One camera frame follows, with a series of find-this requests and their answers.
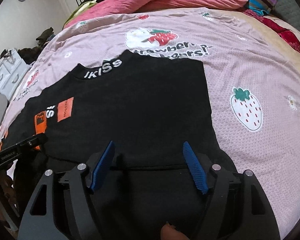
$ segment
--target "bed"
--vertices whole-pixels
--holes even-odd
[[[300,31],[300,8],[294,0],[283,1],[273,14]],[[93,68],[126,49],[201,60],[219,146],[239,172],[256,174],[283,239],[300,218],[300,53],[260,21],[235,10],[141,8],[138,13],[87,15],[68,25],[39,56],[7,109],[0,139],[29,98],[78,63]],[[254,99],[255,111],[244,118],[234,102],[239,89]]]

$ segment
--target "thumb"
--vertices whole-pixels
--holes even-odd
[[[161,240],[189,240],[183,233],[176,230],[176,227],[168,222],[161,228]]]

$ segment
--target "metal screw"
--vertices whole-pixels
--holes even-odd
[[[220,171],[221,170],[221,166],[219,164],[213,164],[212,165],[212,169],[214,169],[215,171]]]
[[[44,173],[46,176],[50,176],[53,173],[53,170],[46,170]]]
[[[246,175],[249,176],[249,177],[251,177],[253,175],[253,172],[250,171],[250,170],[246,170]]]
[[[86,167],[87,167],[86,164],[80,163],[80,164],[77,166],[77,169],[78,169],[79,171],[82,171],[82,170],[84,170]]]

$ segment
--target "cabinet handle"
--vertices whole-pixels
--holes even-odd
[[[3,79],[3,74],[1,74],[0,81]]]
[[[16,78],[12,81],[12,84],[16,83],[19,79],[19,74],[17,74]]]

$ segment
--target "beige mattress sheet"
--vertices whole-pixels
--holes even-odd
[[[214,11],[232,15],[248,22],[254,29],[258,30],[263,35],[263,38],[268,42],[268,44],[271,44],[279,53],[286,57],[287,60],[292,62],[296,70],[300,73],[300,53],[291,48],[290,45],[286,43],[275,31],[271,30],[257,19],[245,15],[242,12],[223,10]]]

